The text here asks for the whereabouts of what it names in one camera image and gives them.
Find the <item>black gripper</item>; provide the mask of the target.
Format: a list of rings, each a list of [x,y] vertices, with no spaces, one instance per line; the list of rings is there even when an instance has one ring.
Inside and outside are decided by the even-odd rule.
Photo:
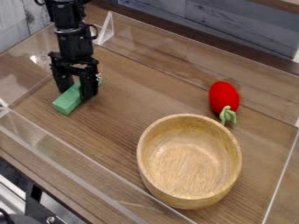
[[[92,33],[92,28],[93,25],[80,25],[72,29],[56,29],[58,51],[48,54],[57,89],[64,93],[73,85],[70,76],[78,76],[80,98],[84,102],[98,92],[98,61],[92,57],[92,41],[98,34]]]

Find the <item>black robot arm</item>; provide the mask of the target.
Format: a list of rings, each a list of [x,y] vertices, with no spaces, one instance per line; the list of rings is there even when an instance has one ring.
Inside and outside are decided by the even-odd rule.
[[[54,25],[58,51],[49,52],[50,71],[57,89],[64,93],[73,85],[72,76],[78,77],[78,96],[82,101],[98,92],[98,61],[92,57],[92,41],[98,37],[90,34],[93,24],[84,22],[84,4],[89,0],[33,0],[48,11]]]

